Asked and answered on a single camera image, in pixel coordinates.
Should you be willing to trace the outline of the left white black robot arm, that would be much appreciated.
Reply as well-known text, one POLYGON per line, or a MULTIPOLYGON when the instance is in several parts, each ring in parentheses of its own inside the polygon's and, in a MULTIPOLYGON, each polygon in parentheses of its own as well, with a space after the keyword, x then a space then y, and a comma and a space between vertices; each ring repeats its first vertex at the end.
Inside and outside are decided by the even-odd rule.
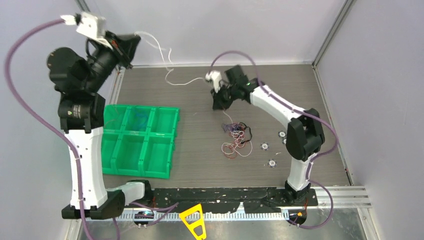
POLYGON ((106 32, 106 44, 87 39, 93 46, 86 57, 69 47, 52 51, 46 60, 49 79, 60 93, 59 135, 69 147, 72 194, 61 210, 66 220, 118 217, 133 202, 148 207, 154 193, 148 180, 131 180, 106 188, 103 179, 101 145, 106 101, 99 90, 116 67, 131 68, 141 37, 106 32))

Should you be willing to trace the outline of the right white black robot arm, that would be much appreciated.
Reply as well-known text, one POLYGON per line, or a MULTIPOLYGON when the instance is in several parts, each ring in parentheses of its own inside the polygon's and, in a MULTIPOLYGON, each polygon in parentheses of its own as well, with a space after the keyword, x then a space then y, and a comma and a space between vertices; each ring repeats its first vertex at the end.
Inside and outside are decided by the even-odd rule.
POLYGON ((240 65, 221 73, 211 70, 205 80, 212 86, 213 110, 227 110, 235 100, 258 107, 278 120, 285 128, 285 147, 291 156, 290 172, 284 183, 285 198, 291 205, 299 205, 311 188, 310 171, 313 158, 325 143, 319 112, 298 108, 258 78, 248 78, 240 65))

